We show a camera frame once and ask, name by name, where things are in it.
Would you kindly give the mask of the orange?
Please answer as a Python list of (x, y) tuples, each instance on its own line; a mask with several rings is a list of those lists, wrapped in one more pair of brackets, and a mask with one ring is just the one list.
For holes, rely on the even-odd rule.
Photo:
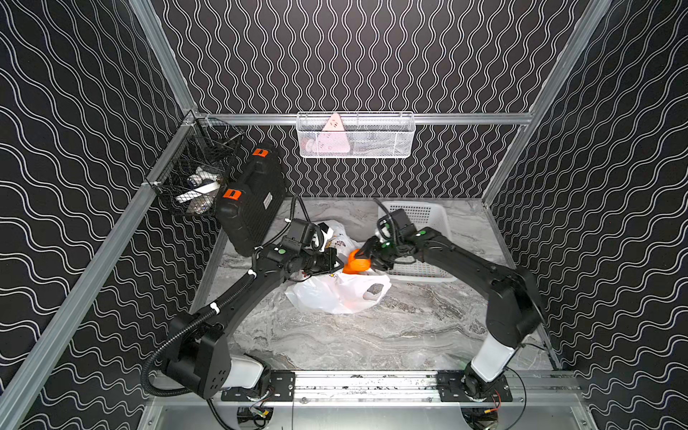
[(358, 249), (349, 254), (348, 262), (345, 265), (343, 272), (345, 274), (355, 275), (367, 272), (371, 269), (371, 261), (365, 256), (358, 256)]

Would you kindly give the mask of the white printed plastic bag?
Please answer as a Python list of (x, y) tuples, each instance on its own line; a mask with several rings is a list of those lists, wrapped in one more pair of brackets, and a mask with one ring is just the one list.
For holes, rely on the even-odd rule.
[(391, 287), (386, 273), (368, 268), (363, 272), (340, 270), (292, 282), (285, 294), (300, 312), (350, 315), (379, 304)]

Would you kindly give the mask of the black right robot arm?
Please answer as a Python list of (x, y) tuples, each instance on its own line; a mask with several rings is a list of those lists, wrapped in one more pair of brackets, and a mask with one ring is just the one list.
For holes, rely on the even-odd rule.
[(412, 257), (448, 272), (487, 300), (487, 338), (467, 367), (467, 376), (476, 384), (496, 381), (525, 338), (544, 322), (531, 271), (472, 254), (436, 229), (416, 227), (403, 210), (383, 215), (376, 234), (356, 257), (369, 260), (372, 268), (383, 272)]

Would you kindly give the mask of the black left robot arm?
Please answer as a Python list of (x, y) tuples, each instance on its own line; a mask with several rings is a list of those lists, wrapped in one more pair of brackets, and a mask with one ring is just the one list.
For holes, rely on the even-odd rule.
[(333, 228), (293, 219), (280, 239), (257, 247), (251, 268), (211, 304), (176, 317), (167, 339), (143, 364), (141, 385), (156, 397), (194, 393), (207, 400), (224, 388), (232, 362), (228, 337), (267, 296), (291, 281), (338, 272), (344, 262), (327, 247)]

